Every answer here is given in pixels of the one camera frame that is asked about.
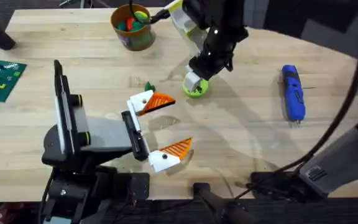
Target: wire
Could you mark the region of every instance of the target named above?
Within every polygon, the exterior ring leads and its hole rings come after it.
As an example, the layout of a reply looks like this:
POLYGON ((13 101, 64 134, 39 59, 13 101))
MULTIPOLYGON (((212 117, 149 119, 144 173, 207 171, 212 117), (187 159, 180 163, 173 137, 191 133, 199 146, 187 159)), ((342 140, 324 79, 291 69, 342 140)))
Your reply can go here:
POLYGON ((356 69, 354 71, 354 76, 353 76, 353 79, 352 79, 352 83, 351 83, 351 86, 349 87, 349 90, 347 92, 345 100, 344 100, 341 108, 339 109, 337 115, 333 119, 332 123, 329 125, 328 129, 323 134, 323 136, 319 139, 319 141, 316 143, 316 145, 314 145, 314 147, 308 153, 306 153, 303 157, 301 157, 300 159, 298 159, 298 160, 296 160, 296 161, 294 161, 294 162, 292 162, 292 163, 290 163, 290 164, 288 164, 286 166, 283 166, 282 168, 274 171, 266 179, 262 179, 262 180, 256 182, 256 184, 252 184, 247 190, 245 190, 243 193, 241 193, 238 196, 236 196, 235 199, 240 199, 242 196, 244 196, 245 194, 248 194, 256 186, 262 184, 263 182, 265 182, 267 179, 271 178, 272 176, 277 175, 278 173, 281 173, 281 172, 283 172, 285 170, 291 169, 291 168, 301 164, 299 167, 296 168, 296 171, 299 171, 300 168, 302 168, 305 163, 307 163, 310 159, 313 158, 314 154, 316 154, 316 152, 318 152, 318 150, 324 145, 324 143, 326 143, 326 141, 333 134, 335 129, 339 126, 339 124, 341 123, 341 121, 345 117, 347 111, 349 110, 354 98, 356 97, 357 92, 358 92, 358 61, 357 61, 356 69))
MULTIPOLYGON (((187 206, 191 203, 194 202, 194 199, 190 200, 190 201, 186 201, 186 202, 180 202, 180 203, 177 203, 175 205, 171 205, 171 206, 167 206, 155 213, 162 213, 162 212, 167 212, 167 211, 170 211, 170 210, 174 210, 176 208, 180 208, 180 207, 184 207, 184 206, 187 206)), ((119 210, 116 210, 114 207, 111 207, 111 209, 114 211, 114 212, 119 212, 119 210)), ((137 212, 137 213, 131 213, 131 212, 121 212, 121 214, 124 214, 124 215, 148 215, 148 214, 151 214, 151 212, 137 212)))
POLYGON ((205 209, 207 209, 208 215, 211 217, 213 223, 218 224, 218 221, 216 221, 216 219, 215 219, 215 215, 214 215, 214 212, 212 211, 212 208, 208 206, 208 204, 206 203, 205 199, 200 197, 200 201, 204 205, 205 209))
POLYGON ((128 205, 128 203, 129 203, 129 198, 130 198, 130 196, 129 196, 129 193, 127 194, 127 198, 125 199, 125 203, 124 203, 124 205, 121 207, 121 209, 118 211, 118 212, 116 212, 116 216, 114 217, 114 220, 111 222, 111 224, 114 224, 114 223, 116 223, 116 222, 118 222, 118 216, 122 213, 122 211, 124 211, 124 208, 128 205))
POLYGON ((170 17, 169 11, 166 9, 162 9, 158 13, 156 13, 156 15, 150 17, 150 22, 141 21, 140 19, 138 19, 135 16, 134 8, 132 7, 132 1, 133 0, 129 0, 129 3, 128 3, 129 10, 131 11, 131 14, 132 14, 133 18, 135 19, 135 21, 142 25, 151 25, 151 24, 158 22, 161 19, 168 19, 170 17))
POLYGON ((52 183, 52 180, 55 177, 56 172, 57 172, 57 169, 53 168, 51 173, 50 173, 50 176, 49 176, 49 179, 48 179, 48 182, 47 182, 47 186, 45 187, 44 193, 42 194, 42 199, 41 199, 41 203, 40 203, 40 209, 38 211, 38 224, 42 224, 42 212, 43 212, 44 207, 45 207, 45 201, 47 200, 47 195, 48 195, 50 184, 52 183))

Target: blue tool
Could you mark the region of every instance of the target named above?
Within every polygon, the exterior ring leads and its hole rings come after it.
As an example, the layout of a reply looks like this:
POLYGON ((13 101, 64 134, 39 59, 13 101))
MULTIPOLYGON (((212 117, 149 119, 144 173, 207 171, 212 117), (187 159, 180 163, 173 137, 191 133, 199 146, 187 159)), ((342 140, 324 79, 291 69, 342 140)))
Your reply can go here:
POLYGON ((301 80, 294 65, 284 65, 282 72, 285 85, 284 97, 287 116, 291 122, 296 122, 299 126, 305 118, 306 111, 301 80))

